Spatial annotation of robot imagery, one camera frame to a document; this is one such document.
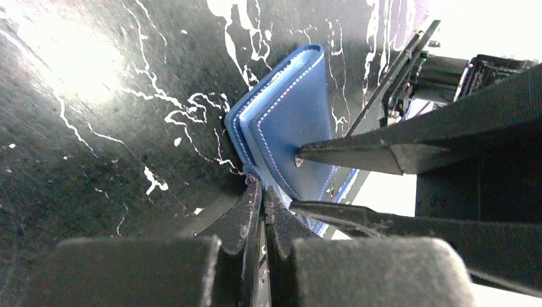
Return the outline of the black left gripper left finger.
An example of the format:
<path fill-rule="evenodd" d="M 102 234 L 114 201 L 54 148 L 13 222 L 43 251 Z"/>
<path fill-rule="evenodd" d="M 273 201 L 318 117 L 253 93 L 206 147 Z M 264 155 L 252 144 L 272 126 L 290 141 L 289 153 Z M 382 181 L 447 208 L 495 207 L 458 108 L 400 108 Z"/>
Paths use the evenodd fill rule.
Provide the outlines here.
<path fill-rule="evenodd" d="M 198 235 L 63 241 L 26 306 L 255 306 L 262 183 Z"/>

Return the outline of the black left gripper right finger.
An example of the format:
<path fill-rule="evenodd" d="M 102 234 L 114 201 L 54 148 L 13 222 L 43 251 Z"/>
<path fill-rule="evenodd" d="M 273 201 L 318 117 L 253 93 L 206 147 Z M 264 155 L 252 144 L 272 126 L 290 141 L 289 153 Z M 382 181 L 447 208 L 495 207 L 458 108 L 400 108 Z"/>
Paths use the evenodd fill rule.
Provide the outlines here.
<path fill-rule="evenodd" d="M 463 261 L 444 240 L 324 240 L 263 196 L 272 306 L 476 306 Z"/>

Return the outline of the blue leather card holder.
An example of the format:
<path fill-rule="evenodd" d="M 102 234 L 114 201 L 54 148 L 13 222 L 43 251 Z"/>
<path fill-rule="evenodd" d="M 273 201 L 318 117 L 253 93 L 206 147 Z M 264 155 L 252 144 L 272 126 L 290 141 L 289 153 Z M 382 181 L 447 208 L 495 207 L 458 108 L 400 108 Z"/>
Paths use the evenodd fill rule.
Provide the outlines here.
<path fill-rule="evenodd" d="M 334 167 L 297 161 L 296 154 L 333 136 L 324 48 L 294 50 L 231 108 L 224 124 L 243 170 L 264 188 L 292 200 L 321 200 Z"/>

